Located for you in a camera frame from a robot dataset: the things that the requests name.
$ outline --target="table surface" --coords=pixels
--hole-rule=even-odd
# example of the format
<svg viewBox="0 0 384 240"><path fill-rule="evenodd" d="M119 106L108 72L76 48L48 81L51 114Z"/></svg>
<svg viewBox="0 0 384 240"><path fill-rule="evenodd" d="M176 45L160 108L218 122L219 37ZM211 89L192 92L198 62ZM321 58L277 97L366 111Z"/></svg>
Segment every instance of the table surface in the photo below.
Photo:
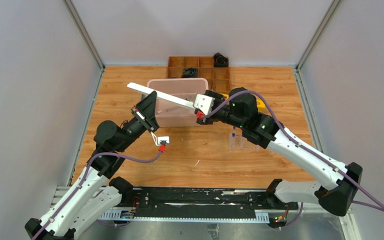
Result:
<svg viewBox="0 0 384 240"><path fill-rule="evenodd" d="M146 86L163 79L165 66L108 66L96 98L87 133L74 172L76 179L95 149L98 125L111 120L121 124L132 118L131 107L141 95L126 85ZM289 67L231 67L233 88L245 87L263 95L277 118L296 136L312 144L292 69ZM170 144L158 160L137 163L125 160L113 177L134 186L267 188L273 179L313 181L314 178L284 157L260 148L258 151L229 149L231 126L161 127L157 136L170 136ZM148 160L158 152L151 135L144 133L124 154Z"/></svg>

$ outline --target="transparent container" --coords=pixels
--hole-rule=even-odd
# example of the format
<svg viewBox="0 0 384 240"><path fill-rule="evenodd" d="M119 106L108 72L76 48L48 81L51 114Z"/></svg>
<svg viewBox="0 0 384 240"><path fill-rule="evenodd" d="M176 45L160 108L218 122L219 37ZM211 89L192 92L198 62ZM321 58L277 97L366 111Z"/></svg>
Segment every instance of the transparent container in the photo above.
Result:
<svg viewBox="0 0 384 240"><path fill-rule="evenodd" d="M260 150L260 146L248 141L242 130L236 127L233 127L233 131L229 133L228 143L230 151L258 152Z"/></svg>
<svg viewBox="0 0 384 240"><path fill-rule="evenodd" d="M146 86L194 102L197 94L204 94L208 89L208 82L202 77L152 79ZM193 109L186 109L164 100L157 99L155 117L160 127L199 126Z"/></svg>

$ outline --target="clear plastic bin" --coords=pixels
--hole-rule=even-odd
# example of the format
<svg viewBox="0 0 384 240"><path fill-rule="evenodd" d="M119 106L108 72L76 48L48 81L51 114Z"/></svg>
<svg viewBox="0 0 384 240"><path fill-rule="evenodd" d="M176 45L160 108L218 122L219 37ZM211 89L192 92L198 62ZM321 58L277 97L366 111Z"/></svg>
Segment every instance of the clear plastic bin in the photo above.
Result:
<svg viewBox="0 0 384 240"><path fill-rule="evenodd" d="M208 82L202 77L152 79L148 81L146 86L194 102L197 94L204 94L208 89ZM157 100L155 117L160 127L199 126L194 110L179 107L164 100Z"/></svg>

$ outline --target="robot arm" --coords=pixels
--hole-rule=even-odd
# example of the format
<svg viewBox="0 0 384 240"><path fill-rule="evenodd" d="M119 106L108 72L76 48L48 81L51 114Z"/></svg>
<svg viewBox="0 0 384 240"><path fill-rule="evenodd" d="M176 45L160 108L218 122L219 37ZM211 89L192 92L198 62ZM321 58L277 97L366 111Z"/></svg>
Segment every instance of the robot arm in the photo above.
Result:
<svg viewBox="0 0 384 240"><path fill-rule="evenodd" d="M170 142L167 136L157 137L154 133L159 128L155 119L156 101L157 93L151 92L132 107L133 118L125 121L122 127L109 120L98 126L93 138L96 149L79 178L52 209L40 219L31 218L25 224L30 238L78 239L83 231L109 208L118 204L125 205L130 201L133 186L123 178L116 177L99 196L88 203L92 195L112 178L125 160L116 154L108 153L124 152L146 131L151 133L157 146L165 146Z"/></svg>
<svg viewBox="0 0 384 240"><path fill-rule="evenodd" d="M243 87L233 89L229 96L242 91L246 89ZM250 93L238 95L230 100L228 105L220 106L225 100L221 94L210 90L205 94L198 94L194 103L197 108L195 110L198 117L197 123L208 125L223 122L240 128L249 142L284 156L316 179L313 182L289 182L275 179L267 189L267 192L271 193L271 199L267 199L269 202L273 205L289 202L319 204L334 215L346 215L357 193L357 188L344 178L339 170L359 183L363 171L361 166L354 162L346 165L323 154L282 125L283 131L273 117L258 112L257 99ZM215 109L218 110L212 116L203 118ZM325 158L334 167L321 161L304 148Z"/></svg>

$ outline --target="white plastic stick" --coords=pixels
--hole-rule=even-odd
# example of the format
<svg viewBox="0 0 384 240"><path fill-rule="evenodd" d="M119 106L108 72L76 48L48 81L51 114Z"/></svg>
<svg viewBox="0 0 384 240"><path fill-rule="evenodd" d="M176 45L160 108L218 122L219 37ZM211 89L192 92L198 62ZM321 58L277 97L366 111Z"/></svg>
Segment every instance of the white plastic stick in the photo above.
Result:
<svg viewBox="0 0 384 240"><path fill-rule="evenodd" d="M176 104L177 106L180 106L180 107L185 108L185 109L195 110L194 103L191 101L187 101L187 100L181 99L179 97L172 96L170 94L167 94L167 93L164 93L161 91L157 91L157 90L154 90L154 89L146 87L146 86L139 85L139 84L134 83L134 82L130 82L129 84L127 84L127 87L135 90L136 92L144 94L144 95L149 95L153 91L156 91L156 97L158 99L168 101L170 103Z"/></svg>

